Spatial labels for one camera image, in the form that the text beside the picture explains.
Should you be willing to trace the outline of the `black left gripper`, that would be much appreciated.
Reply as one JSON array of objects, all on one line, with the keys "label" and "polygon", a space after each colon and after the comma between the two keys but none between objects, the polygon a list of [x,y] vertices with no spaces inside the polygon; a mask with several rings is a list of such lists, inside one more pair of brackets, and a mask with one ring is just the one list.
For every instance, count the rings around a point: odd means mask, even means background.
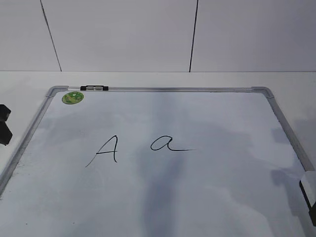
[{"label": "black left gripper", "polygon": [[12,132],[6,125],[11,110],[4,104],[0,104],[0,143],[2,145],[8,145],[11,138]]}]

